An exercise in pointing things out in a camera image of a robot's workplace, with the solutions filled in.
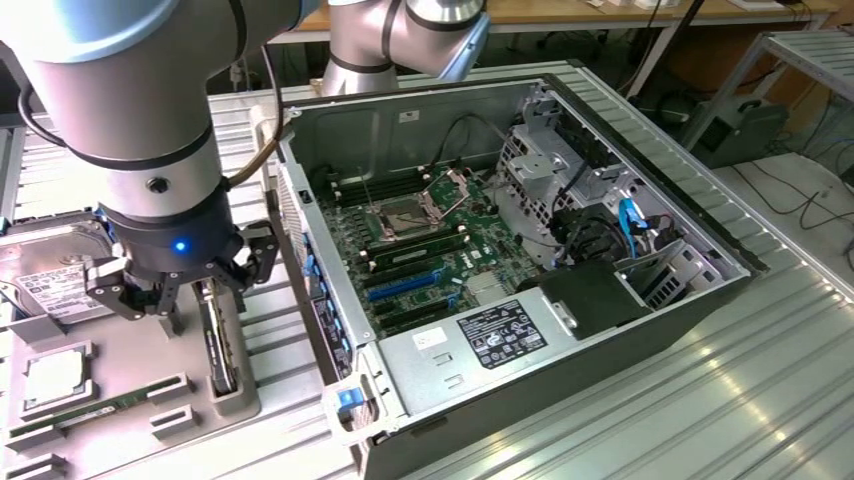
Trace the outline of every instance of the blue pci express slot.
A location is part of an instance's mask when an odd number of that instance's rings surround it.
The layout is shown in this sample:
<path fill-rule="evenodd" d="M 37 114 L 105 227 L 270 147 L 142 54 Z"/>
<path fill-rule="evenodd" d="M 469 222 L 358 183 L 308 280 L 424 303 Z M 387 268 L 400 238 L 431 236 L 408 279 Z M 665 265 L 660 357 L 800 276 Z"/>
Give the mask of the blue pci express slot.
<path fill-rule="evenodd" d="M 393 297 L 401 293 L 411 292 L 412 290 L 435 285 L 441 277 L 441 270 L 433 270 L 432 273 L 421 275 L 420 277 L 404 280 L 388 287 L 377 288 L 368 292 L 368 302 L 376 302 L 384 298 Z"/>

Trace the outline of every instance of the power supply label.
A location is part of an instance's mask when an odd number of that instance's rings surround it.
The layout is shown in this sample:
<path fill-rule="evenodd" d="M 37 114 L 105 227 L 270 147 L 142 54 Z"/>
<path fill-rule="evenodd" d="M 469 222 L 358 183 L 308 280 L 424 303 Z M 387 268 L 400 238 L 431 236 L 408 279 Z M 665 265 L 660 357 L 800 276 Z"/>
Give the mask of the power supply label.
<path fill-rule="evenodd" d="M 483 310 L 456 323 L 480 365 L 489 370 L 548 345 L 517 300 Z"/>

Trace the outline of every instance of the blue latch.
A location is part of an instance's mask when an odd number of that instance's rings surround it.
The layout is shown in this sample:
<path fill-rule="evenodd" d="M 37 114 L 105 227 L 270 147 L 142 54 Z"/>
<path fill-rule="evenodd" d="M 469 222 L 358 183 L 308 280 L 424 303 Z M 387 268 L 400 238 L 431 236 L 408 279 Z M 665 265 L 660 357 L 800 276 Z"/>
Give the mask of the blue latch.
<path fill-rule="evenodd" d="M 633 223 L 637 228 L 648 228 L 648 224 L 645 223 L 645 220 L 643 220 L 643 217 L 640 217 L 635 202 L 629 198 L 623 198 L 619 201 L 617 220 L 619 228 L 623 231 L 623 235 L 625 235 L 625 240 L 628 241 L 631 258 L 637 258 L 637 251 L 635 249 L 635 238 L 631 235 L 631 224 Z"/>
<path fill-rule="evenodd" d="M 345 413 L 356 407 L 364 405 L 364 395 L 360 388 L 350 388 L 349 390 L 341 390 L 337 392 L 337 401 L 340 407 L 337 413 Z"/>
<path fill-rule="evenodd" d="M 313 253 L 305 258 L 305 267 L 302 268 L 302 275 L 310 276 L 310 271 L 317 270 L 316 260 Z"/>

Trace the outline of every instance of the cable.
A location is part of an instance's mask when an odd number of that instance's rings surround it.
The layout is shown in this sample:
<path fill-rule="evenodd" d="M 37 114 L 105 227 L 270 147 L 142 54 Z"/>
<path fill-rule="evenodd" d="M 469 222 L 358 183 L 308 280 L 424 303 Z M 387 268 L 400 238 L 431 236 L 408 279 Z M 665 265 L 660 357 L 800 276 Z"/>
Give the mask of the cable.
<path fill-rule="evenodd" d="M 815 139 L 815 135 L 822 129 L 822 125 L 824 124 L 824 120 L 827 119 L 827 113 L 830 112 L 830 104 L 832 103 L 832 90 L 827 90 L 827 102 L 824 103 L 824 111 L 822 112 L 822 117 L 818 120 L 818 124 L 815 124 L 815 129 L 812 130 L 812 135 L 806 139 L 806 143 L 803 144 L 803 148 L 800 148 L 800 155 L 806 155 L 806 151 L 810 148 L 810 143 Z"/>
<path fill-rule="evenodd" d="M 834 149 L 834 147 L 842 143 L 851 143 L 854 142 L 854 138 L 840 138 L 838 140 L 834 140 L 832 142 L 830 142 L 830 145 L 827 145 L 827 147 L 824 147 L 824 150 L 820 151 L 820 153 L 816 153 L 815 155 L 811 155 L 810 157 L 812 158 L 812 160 L 818 160 L 822 156 L 824 156 L 830 150 Z"/>
<path fill-rule="evenodd" d="M 764 204 L 768 206 L 768 208 L 771 209 L 771 211 L 773 213 L 776 213 L 777 215 L 788 215 L 794 212 L 796 212 L 798 210 L 800 210 L 803 208 L 803 206 L 807 204 L 807 202 L 803 202 L 802 204 L 799 204 L 796 207 L 794 207 L 791 210 L 779 210 L 768 201 L 768 199 L 764 197 L 764 195 L 761 195 L 761 192 L 759 191 L 759 189 L 755 187 L 755 185 L 749 182 L 749 180 L 747 180 L 747 177 L 744 176 L 744 174 L 741 173 L 741 171 L 735 168 L 735 165 L 731 165 L 732 170 L 735 170 L 735 173 L 737 173 L 737 176 L 741 177 L 741 180 L 744 180 L 744 183 L 747 184 L 747 186 L 749 187 L 749 189 L 755 192 L 755 194 L 759 196 L 759 198 L 761 199 L 761 202 L 764 202 Z"/>
<path fill-rule="evenodd" d="M 854 212 L 846 212 L 842 214 L 835 214 L 827 207 L 824 207 L 820 203 L 818 203 L 815 201 L 815 197 L 818 197 L 819 192 L 815 192 L 815 194 L 812 194 L 811 196 L 807 196 L 806 193 L 803 193 L 803 191 L 795 187 L 789 182 L 787 182 L 785 180 L 783 180 L 781 178 L 779 178 L 776 175 L 771 174 L 767 170 L 764 170 L 761 168 L 761 166 L 759 166 L 759 164 L 756 164 L 755 162 L 749 162 L 752 164 L 753 167 L 756 167 L 756 169 L 768 177 L 771 177 L 773 180 L 776 180 L 777 182 L 780 182 L 781 184 L 784 184 L 785 186 L 788 186 L 795 192 L 798 192 L 798 194 L 806 198 L 806 201 L 794 209 L 784 211 L 784 210 L 779 210 L 776 207 L 773 207 L 771 205 L 771 203 L 768 202 L 768 200 L 764 198 L 764 196 L 761 195 L 761 193 L 759 192 L 759 190 L 756 189 L 756 187 L 752 185 L 752 183 L 749 182 L 749 180 L 747 180 L 747 177 L 741 174 L 741 172 L 737 170 L 737 168 L 735 168 L 735 166 L 732 166 L 732 169 L 735 170 L 735 172 L 737 173 L 737 175 L 741 177 L 741 179 L 744 180 L 744 182 L 747 183 L 747 185 L 749 186 L 749 188 L 752 189 L 753 192 L 756 192 L 756 194 L 759 195 L 759 198 L 761 199 L 761 201 L 764 202 L 764 204 L 768 206 L 768 208 L 777 214 L 780 215 L 788 215 L 789 213 L 794 213 L 795 211 L 798 211 L 800 208 L 803 208 L 803 211 L 800 212 L 800 216 L 798 218 L 798 226 L 800 227 L 802 230 L 808 231 L 812 230 L 823 225 L 826 225 L 827 223 L 835 221 L 835 220 L 844 220 L 846 222 L 848 222 L 852 226 L 854 226 L 854 220 L 851 220 L 850 216 L 854 215 Z M 804 220 L 806 220 L 806 213 L 807 210 L 810 208 L 810 205 L 815 205 L 816 207 L 819 207 L 822 210 L 824 210 L 824 212 L 827 212 L 830 215 L 832 215 L 828 219 L 812 224 L 812 225 L 806 225 L 804 224 Z M 848 265 L 848 268 L 854 271 L 854 260 L 851 259 L 851 253 L 854 253 L 854 239 L 851 240 L 851 242 L 848 243 L 848 245 L 844 247 L 844 250 L 842 252 L 842 256 L 844 257 L 844 261 Z"/>
<path fill-rule="evenodd" d="M 439 164 L 439 161 L 441 160 L 441 157 L 444 155 L 444 149 L 447 148 L 448 139 L 451 138 L 451 133 L 453 133 L 453 129 L 456 128 L 456 125 L 459 125 L 459 123 L 467 118 L 473 118 L 480 123 L 483 123 L 489 128 L 489 130 L 495 133 L 495 136 L 500 138 L 501 142 L 504 141 L 504 132 L 501 132 L 500 128 L 497 128 L 497 126 L 491 121 L 488 121 L 481 115 L 477 115 L 476 113 L 471 113 L 471 112 L 463 113 L 459 117 L 453 119 L 453 122 L 451 122 L 451 126 L 444 132 L 444 137 L 441 138 L 441 145 L 439 146 L 439 151 L 436 152 L 436 155 L 432 157 L 432 160 L 427 164 L 427 171 L 432 171 L 432 169 Z"/>
<path fill-rule="evenodd" d="M 32 108 L 29 108 L 29 99 L 32 98 L 32 94 L 33 94 L 32 85 L 26 83 L 21 87 L 21 93 L 17 96 L 17 111 L 21 114 L 24 123 L 26 124 L 29 129 L 33 131 L 33 133 L 38 135 L 44 140 L 50 142 L 57 147 L 68 148 L 68 144 L 65 143 L 65 140 L 62 140 L 58 136 L 48 132 L 48 130 L 32 118 Z"/>
<path fill-rule="evenodd" d="M 228 179 L 229 188 L 234 188 L 242 182 L 245 182 L 257 169 L 261 168 L 264 162 L 272 155 L 272 152 L 276 151 L 276 147 L 278 146 L 278 139 L 281 138 L 281 131 L 284 130 L 284 102 L 281 100 L 281 90 L 278 89 L 278 81 L 276 80 L 276 73 L 272 67 L 272 60 L 269 58 L 269 48 L 266 45 L 261 45 L 261 56 L 264 57 L 264 65 L 266 67 L 266 73 L 269 74 L 269 84 L 272 86 L 272 91 L 276 99 L 276 129 L 273 130 L 273 134 L 266 140 L 266 143 L 261 147 L 261 149 L 249 160 L 249 163 L 240 169 L 237 173 Z"/>
<path fill-rule="evenodd" d="M 657 8 L 661 6 L 661 0 L 657 0 L 655 2 L 655 8 L 652 9 L 652 14 L 649 15 L 649 20 L 645 22 L 645 27 L 643 27 L 643 30 L 645 30 L 647 32 L 649 31 L 649 28 L 652 27 L 652 21 L 655 20 L 655 15 L 657 14 Z M 640 69 L 643 68 L 643 64 L 645 63 L 645 59 L 649 57 L 649 53 L 652 52 L 652 46 L 655 45 L 655 40 L 652 39 L 652 37 L 649 36 L 649 39 L 647 40 L 647 47 L 645 47 L 645 52 L 643 53 L 643 58 L 640 59 L 640 63 L 637 64 L 637 68 L 635 69 L 635 73 L 631 75 L 631 77 L 628 77 L 628 80 L 625 81 L 625 83 L 623 84 L 621 87 L 619 87 L 616 89 L 617 92 L 621 92 L 625 87 L 628 87 L 631 85 L 631 83 L 635 81 L 635 78 L 637 78 L 637 75 L 640 74 Z"/>
<path fill-rule="evenodd" d="M 575 186 L 577 181 L 581 179 L 581 175 L 587 171 L 587 168 L 589 167 L 589 164 L 587 163 L 587 157 L 584 156 L 581 158 L 584 163 L 581 164 L 580 168 L 577 169 L 577 172 L 575 172 L 575 175 L 569 179 L 569 183 L 567 183 L 565 186 L 560 190 L 557 190 L 557 193 L 555 194 L 555 199 L 551 201 L 551 217 L 552 218 L 555 216 L 555 208 L 557 207 L 557 200 L 560 200 L 563 195 L 565 195 L 565 192 L 568 192 L 569 189 Z"/>
<path fill-rule="evenodd" d="M 516 233 L 516 235 L 519 235 L 521 238 L 524 238 L 528 242 L 533 242 L 537 245 L 541 245 L 543 247 L 548 247 L 548 248 L 560 248 L 563 247 L 563 245 L 555 245 L 551 243 L 545 243 L 541 242 L 539 240 L 536 240 L 535 238 L 528 237 L 524 233 Z"/>
<path fill-rule="evenodd" d="M 593 222 L 600 223 L 601 225 L 605 226 L 605 228 L 608 229 L 608 232 L 611 233 L 611 236 L 613 237 L 613 239 L 616 240 L 616 243 L 619 243 L 619 246 L 623 249 L 623 254 L 628 256 L 631 252 L 628 248 L 628 242 L 625 241 L 623 232 L 620 232 L 619 228 L 616 228 L 616 225 L 613 225 L 601 217 L 589 217 L 587 220 L 592 220 Z"/>

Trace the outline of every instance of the motherboard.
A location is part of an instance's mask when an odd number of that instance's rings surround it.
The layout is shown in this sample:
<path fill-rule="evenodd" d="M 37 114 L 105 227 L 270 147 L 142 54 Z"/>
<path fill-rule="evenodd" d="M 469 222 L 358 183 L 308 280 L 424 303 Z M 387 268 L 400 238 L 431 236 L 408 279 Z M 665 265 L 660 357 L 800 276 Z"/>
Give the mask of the motherboard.
<path fill-rule="evenodd" d="M 320 201 L 380 337 L 501 300 L 540 272 L 491 191 L 471 170 L 449 168 L 393 187 L 358 182 Z"/>

